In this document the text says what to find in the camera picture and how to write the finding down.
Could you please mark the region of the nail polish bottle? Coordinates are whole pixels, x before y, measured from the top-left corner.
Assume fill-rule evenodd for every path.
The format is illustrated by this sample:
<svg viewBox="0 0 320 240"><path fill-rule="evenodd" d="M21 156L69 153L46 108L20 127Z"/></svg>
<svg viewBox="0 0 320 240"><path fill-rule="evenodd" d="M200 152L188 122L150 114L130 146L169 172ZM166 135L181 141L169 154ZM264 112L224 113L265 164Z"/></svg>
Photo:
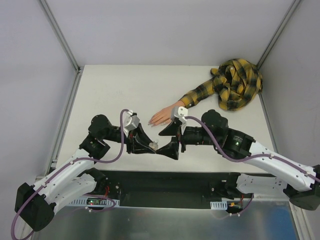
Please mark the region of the nail polish bottle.
<svg viewBox="0 0 320 240"><path fill-rule="evenodd" d="M150 143L149 143L149 147L150 147L151 149L153 149L154 151L156 151L159 146L158 146L158 145L154 145L154 142L150 142Z"/></svg>

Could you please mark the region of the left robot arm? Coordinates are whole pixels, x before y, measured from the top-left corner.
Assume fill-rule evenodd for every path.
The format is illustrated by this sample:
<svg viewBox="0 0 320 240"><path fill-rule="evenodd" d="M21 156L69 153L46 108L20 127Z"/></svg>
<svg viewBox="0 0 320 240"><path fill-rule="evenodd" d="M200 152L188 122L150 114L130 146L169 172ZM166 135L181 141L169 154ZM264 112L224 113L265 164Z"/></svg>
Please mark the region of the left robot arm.
<svg viewBox="0 0 320 240"><path fill-rule="evenodd" d="M130 154L154 154L158 143L144 132L135 112L122 110L127 117L114 126L99 114L92 118L88 135L75 153L50 174L17 189L14 211L33 232L44 229L55 215L73 200L89 193L102 194L106 176L96 163L114 163L124 150Z"/></svg>

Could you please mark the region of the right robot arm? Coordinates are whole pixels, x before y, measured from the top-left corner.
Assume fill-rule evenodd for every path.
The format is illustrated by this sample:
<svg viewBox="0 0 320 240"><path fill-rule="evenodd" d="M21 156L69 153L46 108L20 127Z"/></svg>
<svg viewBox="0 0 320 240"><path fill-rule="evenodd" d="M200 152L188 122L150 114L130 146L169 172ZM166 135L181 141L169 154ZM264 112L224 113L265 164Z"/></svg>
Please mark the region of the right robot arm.
<svg viewBox="0 0 320 240"><path fill-rule="evenodd" d="M320 205L320 167L295 162L276 153L252 136L229 128L228 119L211 109L200 119L189 116L184 107L174 108L172 122L160 136L170 136L171 141L156 153L178 160L188 145L213 146L223 158L233 163L245 163L269 176L249 176L232 173L225 183L230 197L239 194L278 195L283 193L289 202L301 209L315 211Z"/></svg>

